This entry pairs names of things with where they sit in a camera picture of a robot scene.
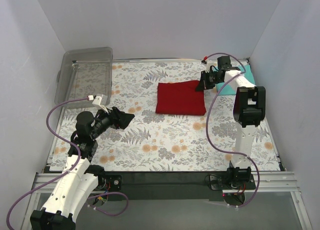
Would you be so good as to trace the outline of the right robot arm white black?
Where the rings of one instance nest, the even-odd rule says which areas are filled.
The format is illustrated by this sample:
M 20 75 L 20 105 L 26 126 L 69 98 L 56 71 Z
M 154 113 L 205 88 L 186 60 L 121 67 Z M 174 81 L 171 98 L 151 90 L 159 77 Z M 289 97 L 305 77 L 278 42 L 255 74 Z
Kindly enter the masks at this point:
M 219 52 L 217 67 L 209 62 L 206 56 L 202 64 L 206 69 L 201 72 L 196 91 L 209 90 L 217 84 L 230 86 L 235 91 L 233 118 L 236 122 L 235 150 L 229 152 L 231 160 L 226 171 L 210 176 L 211 189 L 244 188 L 247 183 L 253 183 L 251 167 L 256 164 L 251 158 L 254 134 L 266 115 L 266 89 L 252 84 L 246 77 L 243 64 L 233 67 L 232 55 Z

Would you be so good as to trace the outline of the folded teal t shirt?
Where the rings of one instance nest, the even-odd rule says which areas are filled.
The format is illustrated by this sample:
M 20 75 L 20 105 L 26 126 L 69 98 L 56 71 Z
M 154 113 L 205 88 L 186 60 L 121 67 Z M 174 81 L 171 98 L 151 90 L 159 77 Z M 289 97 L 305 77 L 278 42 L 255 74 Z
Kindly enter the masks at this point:
M 251 67 L 250 65 L 245 65 L 245 70 L 246 70 L 246 73 L 244 74 L 245 78 L 252 84 L 256 84 L 255 83 L 255 80 L 254 80 L 254 77 L 253 77 L 253 74 L 252 74 L 252 71 L 251 71 Z M 224 83 L 219 83 L 216 85 L 216 88 L 217 88 L 217 91 L 219 91 L 222 86 L 223 86 Z M 223 95 L 236 95 L 236 92 L 232 89 L 232 87 L 228 84 L 226 85 L 223 90 L 220 92 L 221 96 Z

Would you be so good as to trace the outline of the clear plastic bin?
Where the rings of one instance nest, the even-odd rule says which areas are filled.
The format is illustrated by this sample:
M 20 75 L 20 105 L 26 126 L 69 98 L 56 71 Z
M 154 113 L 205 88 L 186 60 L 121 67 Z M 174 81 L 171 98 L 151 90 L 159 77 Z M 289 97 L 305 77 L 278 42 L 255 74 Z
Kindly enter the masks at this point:
M 109 105 L 112 95 L 113 50 L 110 47 L 67 51 L 57 75 L 55 104 L 104 95 Z

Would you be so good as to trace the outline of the red t shirt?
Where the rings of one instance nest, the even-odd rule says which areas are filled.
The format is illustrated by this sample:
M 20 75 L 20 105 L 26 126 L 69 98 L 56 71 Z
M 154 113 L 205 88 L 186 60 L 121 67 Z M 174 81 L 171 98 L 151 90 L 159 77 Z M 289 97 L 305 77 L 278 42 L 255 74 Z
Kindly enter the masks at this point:
M 155 112 L 169 115 L 205 115 L 204 92 L 196 91 L 198 84 L 198 80 L 159 83 Z

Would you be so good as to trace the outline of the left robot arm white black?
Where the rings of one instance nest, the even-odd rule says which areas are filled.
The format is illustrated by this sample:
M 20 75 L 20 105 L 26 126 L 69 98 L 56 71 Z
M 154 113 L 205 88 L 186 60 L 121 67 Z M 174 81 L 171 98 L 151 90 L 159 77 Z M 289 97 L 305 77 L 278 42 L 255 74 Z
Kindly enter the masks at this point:
M 89 111 L 76 117 L 75 131 L 70 138 L 70 150 L 62 177 L 40 210 L 30 216 L 34 230 L 74 230 L 79 212 L 91 192 L 106 186 L 105 171 L 91 165 L 98 147 L 97 138 L 108 128 L 125 129 L 134 118 L 116 107 L 101 107 L 95 115 Z

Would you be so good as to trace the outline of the aluminium frame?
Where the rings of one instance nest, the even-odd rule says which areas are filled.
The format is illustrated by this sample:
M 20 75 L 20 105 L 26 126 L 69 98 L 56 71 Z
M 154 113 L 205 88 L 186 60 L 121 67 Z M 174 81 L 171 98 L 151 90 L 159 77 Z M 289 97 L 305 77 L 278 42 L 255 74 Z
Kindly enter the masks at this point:
M 296 213 L 300 224 L 304 230 L 312 229 L 309 217 L 304 207 L 300 188 L 293 172 L 286 171 L 262 171 L 252 172 L 253 178 L 256 182 L 256 189 L 247 193 L 281 193 L 290 192 L 293 198 L 293 204 L 296 209 Z

